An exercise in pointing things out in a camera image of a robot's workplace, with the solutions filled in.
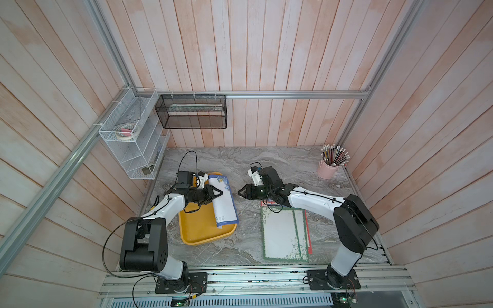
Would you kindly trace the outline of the pink pencil cup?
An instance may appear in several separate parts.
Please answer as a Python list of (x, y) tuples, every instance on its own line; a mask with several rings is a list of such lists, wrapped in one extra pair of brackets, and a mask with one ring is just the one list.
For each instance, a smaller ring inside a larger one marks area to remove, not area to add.
[(317, 175), (324, 180), (329, 180), (338, 170), (338, 166), (332, 166), (321, 160), (317, 168)]

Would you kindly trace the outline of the horizontal aluminium frame bar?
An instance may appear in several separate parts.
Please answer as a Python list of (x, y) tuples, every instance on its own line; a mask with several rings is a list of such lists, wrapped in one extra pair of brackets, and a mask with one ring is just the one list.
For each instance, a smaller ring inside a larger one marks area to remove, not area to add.
[(350, 99), (360, 100), (369, 95), (368, 91), (158, 91), (151, 88), (137, 88), (134, 92), (140, 95), (165, 95), (178, 97), (208, 97), (225, 96), (229, 100), (272, 100), (272, 99)]

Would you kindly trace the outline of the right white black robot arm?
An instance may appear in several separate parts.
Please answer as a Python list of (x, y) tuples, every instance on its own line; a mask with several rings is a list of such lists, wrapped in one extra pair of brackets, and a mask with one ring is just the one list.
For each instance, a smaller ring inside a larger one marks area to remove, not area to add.
[(248, 175), (253, 183), (238, 191), (244, 199), (274, 201), (277, 205), (306, 210), (335, 222), (340, 246), (326, 270), (307, 272), (310, 288), (360, 288), (354, 267), (380, 228), (362, 199), (356, 195), (345, 198), (323, 195), (297, 184), (285, 184), (272, 166), (250, 168)]

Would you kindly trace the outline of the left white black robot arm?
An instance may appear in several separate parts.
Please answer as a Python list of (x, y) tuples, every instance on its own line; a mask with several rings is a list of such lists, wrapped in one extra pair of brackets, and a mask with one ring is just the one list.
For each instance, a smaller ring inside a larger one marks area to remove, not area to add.
[(208, 180), (207, 173), (180, 171), (155, 209), (127, 220), (119, 261), (123, 271), (149, 272), (170, 292), (191, 291), (188, 265), (169, 255), (167, 226), (188, 203), (201, 207), (224, 195)]

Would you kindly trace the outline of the tape roll on shelf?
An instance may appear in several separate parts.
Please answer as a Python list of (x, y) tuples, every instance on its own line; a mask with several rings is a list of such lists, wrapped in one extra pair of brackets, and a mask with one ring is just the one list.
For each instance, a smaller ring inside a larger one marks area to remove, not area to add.
[(139, 135), (137, 123), (125, 123), (116, 128), (114, 135), (121, 141), (129, 141)]

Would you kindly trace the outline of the yellow plastic storage tray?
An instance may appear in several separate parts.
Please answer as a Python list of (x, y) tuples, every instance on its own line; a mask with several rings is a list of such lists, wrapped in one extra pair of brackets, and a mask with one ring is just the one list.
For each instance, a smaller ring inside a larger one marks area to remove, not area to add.
[(229, 237), (238, 226), (238, 224), (235, 224), (218, 228), (214, 217), (213, 202), (203, 205), (195, 213), (185, 213), (182, 210), (179, 213), (179, 223), (182, 241), (190, 246), (202, 245)]

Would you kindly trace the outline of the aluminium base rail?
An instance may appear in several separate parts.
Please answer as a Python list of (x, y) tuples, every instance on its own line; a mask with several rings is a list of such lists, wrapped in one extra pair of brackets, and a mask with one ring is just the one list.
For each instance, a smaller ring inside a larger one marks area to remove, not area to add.
[[(205, 272), (206, 296), (267, 295), (310, 293), (303, 278), (309, 270), (325, 270), (325, 266), (210, 266), (191, 268), (191, 273)], [(359, 264), (355, 267), (361, 291), (415, 290), (415, 284), (404, 266)], [(131, 295), (156, 296), (152, 278), (137, 282), (135, 278), (106, 277), (98, 297), (124, 298)]]

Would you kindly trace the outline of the black mesh wall basket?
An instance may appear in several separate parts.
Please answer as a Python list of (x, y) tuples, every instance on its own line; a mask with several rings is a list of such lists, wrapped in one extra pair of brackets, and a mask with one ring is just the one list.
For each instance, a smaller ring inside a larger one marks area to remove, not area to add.
[(227, 98), (223, 95), (162, 94), (155, 112), (168, 130), (227, 128)]

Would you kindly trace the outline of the bundle of pencils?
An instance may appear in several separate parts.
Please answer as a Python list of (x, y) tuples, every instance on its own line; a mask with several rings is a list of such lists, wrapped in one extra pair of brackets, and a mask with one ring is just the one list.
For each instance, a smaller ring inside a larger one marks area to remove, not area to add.
[(322, 162), (329, 166), (346, 166), (350, 161), (347, 150), (340, 145), (322, 146)]

